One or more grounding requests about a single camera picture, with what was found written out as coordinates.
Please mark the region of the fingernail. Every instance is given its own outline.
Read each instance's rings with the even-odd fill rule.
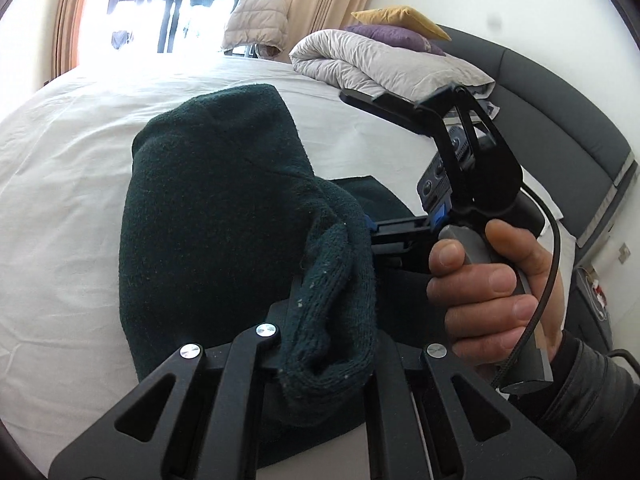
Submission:
[[[438,256],[440,263],[445,267],[452,266],[458,259],[458,251],[459,249],[457,244],[451,243],[445,245],[443,248],[441,248],[440,255]]]
[[[513,271],[504,267],[494,270],[494,273],[489,276],[489,285],[494,292],[511,292],[514,282]]]
[[[516,328],[504,334],[500,338],[500,344],[502,345],[502,348],[511,349],[514,346],[516,346],[516,343],[518,342],[518,339],[520,339],[520,336],[522,335],[523,332],[524,332],[524,327]]]
[[[534,298],[522,298],[513,305],[513,316],[520,321],[528,321],[538,306]]]

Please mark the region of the triangular cutout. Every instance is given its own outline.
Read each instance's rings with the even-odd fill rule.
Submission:
[[[496,410],[471,384],[460,376],[451,378],[458,394],[460,404],[465,412],[466,420],[478,442],[509,431],[509,420]]]
[[[160,379],[129,411],[116,420],[116,430],[140,442],[149,442],[171,395],[171,390],[174,389],[174,384],[174,375],[167,375]]]

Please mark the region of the white wall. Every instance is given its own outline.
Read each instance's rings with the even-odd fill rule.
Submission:
[[[410,5],[437,23],[502,44],[545,66],[606,113],[640,158],[640,52],[609,0],[370,0],[368,7],[389,5]],[[610,241],[614,249],[626,242],[632,255],[623,266],[613,258],[599,269],[616,343],[636,355],[639,214],[636,186]]]
[[[0,19],[0,120],[50,79],[58,0],[13,0]]]

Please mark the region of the hand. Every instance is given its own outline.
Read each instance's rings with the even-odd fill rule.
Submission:
[[[445,326],[456,355],[473,366],[508,357],[538,305],[551,268],[551,254],[534,235],[501,220],[491,220],[486,238],[497,253],[519,267],[533,296],[511,296],[516,275],[505,264],[464,266],[465,251],[456,240],[441,240],[429,255],[434,278],[427,286],[432,304],[447,307]],[[564,293],[560,273],[542,316],[549,360],[562,341]]]

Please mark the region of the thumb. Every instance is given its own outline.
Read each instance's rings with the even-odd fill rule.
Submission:
[[[492,247],[516,264],[530,278],[546,276],[551,268],[551,254],[526,229],[518,229],[502,220],[491,220],[484,230]]]

